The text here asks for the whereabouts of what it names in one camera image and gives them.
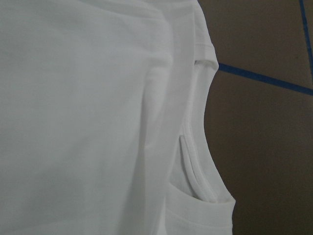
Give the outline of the white long-sleeve printed shirt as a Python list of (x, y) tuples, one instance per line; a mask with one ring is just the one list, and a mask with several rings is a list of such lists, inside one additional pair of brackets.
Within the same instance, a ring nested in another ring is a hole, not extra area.
[(196, 0), (0, 3), (0, 232), (230, 235)]

